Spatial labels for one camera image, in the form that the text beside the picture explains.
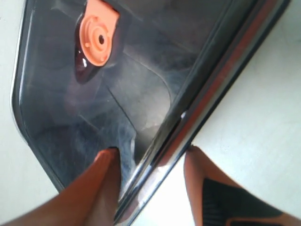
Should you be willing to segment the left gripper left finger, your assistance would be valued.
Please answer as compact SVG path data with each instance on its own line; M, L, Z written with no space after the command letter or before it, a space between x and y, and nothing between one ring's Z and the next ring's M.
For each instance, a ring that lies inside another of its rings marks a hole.
M117 148L101 150L95 161L56 197L7 226L112 226L121 188Z

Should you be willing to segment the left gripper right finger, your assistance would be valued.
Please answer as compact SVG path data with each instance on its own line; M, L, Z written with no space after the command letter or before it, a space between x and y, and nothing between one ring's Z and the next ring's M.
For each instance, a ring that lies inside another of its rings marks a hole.
M184 159L184 179L194 224L197 226L299 226L300 219L250 194L198 147Z

